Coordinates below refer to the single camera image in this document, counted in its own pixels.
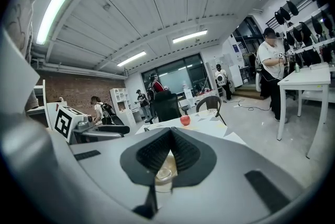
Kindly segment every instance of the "ceiling light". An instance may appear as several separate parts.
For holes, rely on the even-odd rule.
[[[56,17],[59,9],[62,7],[65,0],[51,0],[49,6],[43,16],[43,20],[38,30],[36,43],[44,44],[46,42],[50,27]]]
[[[187,39],[190,39],[190,38],[198,37],[200,35],[205,35],[206,33],[207,33],[207,30],[204,30],[204,31],[196,32],[194,34],[190,34],[190,35],[186,35],[186,36],[174,39],[172,41],[173,41],[173,43],[177,43],[177,42],[181,42],[181,41],[184,41],[184,40],[187,40]]]
[[[121,66],[123,66],[123,65],[125,65],[125,64],[127,64],[127,63],[129,63],[130,61],[133,61],[133,60],[135,60],[135,59],[137,59],[137,58],[140,58],[141,56],[143,56],[143,55],[145,55],[146,53],[143,51],[143,52],[141,52],[141,53],[139,53],[139,54],[136,54],[136,55],[134,55],[133,57],[131,57],[131,58],[128,58],[127,60],[125,60],[124,62],[121,62],[120,64],[117,64],[119,67],[121,67]]]

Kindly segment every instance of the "table leg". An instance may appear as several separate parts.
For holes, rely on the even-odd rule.
[[[329,92],[329,85],[328,84],[323,85],[322,86],[322,104],[321,104],[320,119],[319,119],[318,128],[316,129],[312,145],[310,146],[309,151],[307,153],[307,158],[309,159],[315,156],[315,153],[317,152],[317,147],[318,145],[320,145],[320,141],[322,141],[321,129],[322,129],[323,123],[326,121],[326,116],[327,116],[328,92]]]
[[[303,102],[303,91],[298,90],[298,117],[302,115],[302,102]]]
[[[286,95],[285,89],[280,86],[281,89],[281,120],[279,122],[279,130],[277,135],[277,140],[281,140],[283,136],[285,117],[286,117]]]

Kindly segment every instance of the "red apple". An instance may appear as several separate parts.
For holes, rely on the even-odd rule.
[[[191,122],[191,118],[189,117],[189,115],[183,115],[182,117],[180,117],[180,122],[183,125],[188,126],[189,123]]]

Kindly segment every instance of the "white corrugated ceiling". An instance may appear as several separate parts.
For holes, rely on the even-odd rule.
[[[34,6],[34,34],[50,0]],[[54,42],[34,46],[50,63],[121,73],[143,71],[168,59],[198,52],[226,39],[259,0],[81,0],[64,8],[66,21]],[[208,30],[207,35],[173,44],[172,39]],[[120,68],[139,52],[147,55]]]

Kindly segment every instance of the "person in red jacket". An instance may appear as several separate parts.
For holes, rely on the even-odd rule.
[[[151,73],[149,79],[150,79],[151,83],[149,85],[147,93],[148,93],[149,104],[150,104],[150,113],[151,113],[152,117],[156,118],[157,113],[155,111],[153,101],[154,101],[156,93],[164,91],[164,88],[161,85],[161,83],[158,81],[158,75],[157,74]]]
[[[158,75],[152,73],[150,75],[151,87],[155,90],[156,93],[164,91],[164,87],[158,81]]]

